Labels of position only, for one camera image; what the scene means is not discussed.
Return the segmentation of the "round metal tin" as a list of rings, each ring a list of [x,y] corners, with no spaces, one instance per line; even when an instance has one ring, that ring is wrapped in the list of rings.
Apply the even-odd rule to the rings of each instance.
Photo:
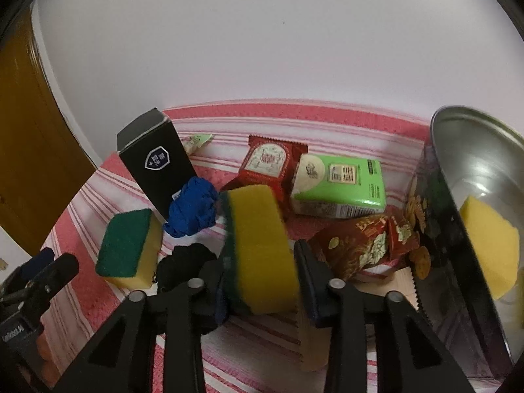
[[[406,207],[430,258],[421,313],[468,377],[504,380],[523,360],[522,137],[476,109],[439,109]]]

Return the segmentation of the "black carton box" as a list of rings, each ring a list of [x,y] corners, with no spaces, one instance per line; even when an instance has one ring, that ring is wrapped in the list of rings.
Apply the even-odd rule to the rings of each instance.
[[[152,108],[116,135],[119,158],[160,215],[196,171],[171,119]]]

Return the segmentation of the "yellow green sponge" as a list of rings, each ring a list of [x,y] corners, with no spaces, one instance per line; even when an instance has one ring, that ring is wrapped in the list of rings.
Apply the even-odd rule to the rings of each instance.
[[[221,206],[227,234],[219,260],[227,309],[253,315],[294,310],[297,269],[272,189],[233,189],[221,194]]]
[[[128,290],[152,287],[162,246],[162,224],[151,209],[116,214],[107,225],[95,273]]]

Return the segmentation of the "green tissue pack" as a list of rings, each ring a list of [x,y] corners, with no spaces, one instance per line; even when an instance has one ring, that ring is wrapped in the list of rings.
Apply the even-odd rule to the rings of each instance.
[[[290,204],[298,215],[347,219],[385,211],[386,196],[378,160],[303,154],[297,165]]]

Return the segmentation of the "red white striped tablecloth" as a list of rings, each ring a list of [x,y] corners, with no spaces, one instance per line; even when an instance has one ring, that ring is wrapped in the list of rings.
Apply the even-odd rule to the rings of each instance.
[[[217,188],[236,178],[256,140],[303,145],[311,154],[376,160],[389,208],[409,195],[429,121],[357,105],[241,101],[190,105],[167,111],[182,139],[210,141],[195,151],[197,175]],[[117,154],[91,175],[45,241],[56,254],[72,254],[75,278],[45,313],[44,377],[55,382],[122,302],[125,292],[95,271],[109,221],[145,209],[149,199]],[[210,392],[320,392],[323,370],[303,370],[296,313],[232,318],[202,340],[203,373]]]

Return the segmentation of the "black scrunchie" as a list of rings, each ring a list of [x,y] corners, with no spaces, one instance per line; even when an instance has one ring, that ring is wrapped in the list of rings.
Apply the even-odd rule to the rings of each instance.
[[[169,292],[192,278],[198,278],[202,267],[216,260],[216,254],[201,243],[176,246],[157,264],[154,278],[157,292]]]

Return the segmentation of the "wooden door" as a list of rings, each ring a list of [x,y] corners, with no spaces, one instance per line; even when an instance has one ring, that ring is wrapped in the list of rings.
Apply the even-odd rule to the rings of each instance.
[[[36,254],[94,171],[51,92],[24,10],[1,40],[1,227]]]

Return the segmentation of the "red snack packet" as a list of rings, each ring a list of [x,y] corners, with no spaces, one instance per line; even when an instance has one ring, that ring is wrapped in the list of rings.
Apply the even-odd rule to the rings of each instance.
[[[290,193],[297,165],[308,145],[250,135],[249,151],[237,175],[221,187],[229,191],[247,185],[269,186],[285,217],[290,213]]]

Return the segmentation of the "beige wrapped packet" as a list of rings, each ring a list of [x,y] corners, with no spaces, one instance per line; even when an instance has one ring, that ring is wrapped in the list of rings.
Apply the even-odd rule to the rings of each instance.
[[[409,267],[395,271],[379,282],[351,281],[359,291],[385,296],[396,290],[404,294],[408,302],[418,310],[418,301],[412,270]],[[297,303],[297,334],[300,341],[300,367],[305,372],[318,371],[328,364],[330,328],[316,328],[308,318],[302,299]]]

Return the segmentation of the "dark red floral packet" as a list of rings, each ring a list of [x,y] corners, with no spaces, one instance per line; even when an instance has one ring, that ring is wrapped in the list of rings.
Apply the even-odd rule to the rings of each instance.
[[[399,210],[338,221],[308,240],[315,258],[347,280],[380,264],[396,264],[420,241]]]

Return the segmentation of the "yellow sponge in tin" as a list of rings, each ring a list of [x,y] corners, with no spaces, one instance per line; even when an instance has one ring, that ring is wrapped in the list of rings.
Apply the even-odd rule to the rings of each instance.
[[[460,215],[494,300],[517,282],[519,231],[489,204],[468,196]]]

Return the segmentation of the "blue cloth ball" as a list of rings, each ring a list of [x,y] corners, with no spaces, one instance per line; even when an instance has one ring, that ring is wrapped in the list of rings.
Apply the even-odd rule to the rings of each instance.
[[[193,236],[216,223],[218,193],[214,185],[199,177],[190,178],[169,207],[166,233],[173,238]]]

